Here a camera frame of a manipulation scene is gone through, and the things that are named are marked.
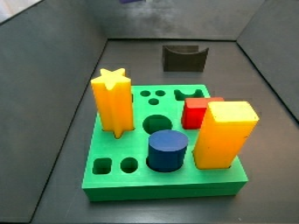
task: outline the yellow cuboid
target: yellow cuboid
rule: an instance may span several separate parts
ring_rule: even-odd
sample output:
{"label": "yellow cuboid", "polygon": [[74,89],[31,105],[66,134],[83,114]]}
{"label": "yellow cuboid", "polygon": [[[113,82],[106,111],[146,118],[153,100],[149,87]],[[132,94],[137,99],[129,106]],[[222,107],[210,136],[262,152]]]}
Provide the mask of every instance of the yellow cuboid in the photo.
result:
{"label": "yellow cuboid", "polygon": [[208,103],[192,152],[198,169],[229,168],[257,120],[257,114],[245,101]]}

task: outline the red cube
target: red cube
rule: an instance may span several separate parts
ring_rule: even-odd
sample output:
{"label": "red cube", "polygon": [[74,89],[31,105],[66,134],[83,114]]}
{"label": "red cube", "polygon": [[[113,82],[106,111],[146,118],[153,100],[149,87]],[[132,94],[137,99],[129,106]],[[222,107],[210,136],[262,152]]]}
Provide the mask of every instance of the red cube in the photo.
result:
{"label": "red cube", "polygon": [[181,127],[196,130],[201,127],[201,120],[208,107],[208,102],[224,102],[221,97],[185,98],[181,112]]}

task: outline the green shape sorter board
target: green shape sorter board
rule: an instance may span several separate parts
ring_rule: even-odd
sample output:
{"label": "green shape sorter board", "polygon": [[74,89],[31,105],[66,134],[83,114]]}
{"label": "green shape sorter board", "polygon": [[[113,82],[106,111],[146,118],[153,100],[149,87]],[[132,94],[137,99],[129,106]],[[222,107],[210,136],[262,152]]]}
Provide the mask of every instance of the green shape sorter board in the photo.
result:
{"label": "green shape sorter board", "polygon": [[[236,157],[228,169],[198,170],[192,159],[197,129],[182,129],[185,97],[209,97],[204,85],[132,86],[134,130],[118,139],[95,117],[81,188],[89,201],[144,200],[234,195],[248,177]],[[178,130],[189,139],[177,171],[160,173],[146,164],[148,137],[157,129]]]}

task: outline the black arch block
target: black arch block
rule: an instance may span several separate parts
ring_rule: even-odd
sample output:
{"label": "black arch block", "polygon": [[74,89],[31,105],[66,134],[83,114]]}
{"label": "black arch block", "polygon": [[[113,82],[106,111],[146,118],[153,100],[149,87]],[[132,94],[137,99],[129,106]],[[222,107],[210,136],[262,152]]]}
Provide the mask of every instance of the black arch block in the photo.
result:
{"label": "black arch block", "polygon": [[209,48],[198,52],[197,45],[164,45],[162,70],[165,72],[202,72]]}

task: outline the hole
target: hole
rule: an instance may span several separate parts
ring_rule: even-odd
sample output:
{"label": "hole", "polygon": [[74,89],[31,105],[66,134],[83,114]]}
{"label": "hole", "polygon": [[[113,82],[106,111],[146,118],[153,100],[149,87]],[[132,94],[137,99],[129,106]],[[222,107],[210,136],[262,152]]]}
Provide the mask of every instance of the hole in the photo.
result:
{"label": "hole", "polygon": [[149,115],[142,122],[145,133],[152,135],[157,130],[170,130],[173,127],[172,121],[164,115]]}
{"label": "hole", "polygon": [[149,95],[150,95],[150,92],[146,91],[146,90],[144,90],[144,91],[141,91],[140,95],[141,95],[141,96],[149,96]]}
{"label": "hole", "polygon": [[132,158],[132,157],[124,158],[121,163],[120,163],[120,169],[125,173],[134,172],[136,169],[137,169],[137,161],[136,161],[136,159]]}
{"label": "hole", "polygon": [[158,104],[158,100],[157,99],[150,99],[149,101],[148,101],[148,103],[150,104],[150,105],[157,105]]}
{"label": "hole", "polygon": [[174,95],[174,100],[177,102],[184,101],[185,98],[201,98],[201,97],[204,97],[202,92],[198,89],[194,90],[193,94],[184,94],[181,92],[181,90],[174,89],[173,90],[173,95]]}
{"label": "hole", "polygon": [[164,96],[164,95],[165,95],[165,92],[164,92],[162,90],[156,90],[156,91],[154,91],[154,94],[156,94],[157,96]]}
{"label": "hole", "polygon": [[109,174],[111,160],[109,157],[97,158],[93,162],[91,173],[93,174]]}

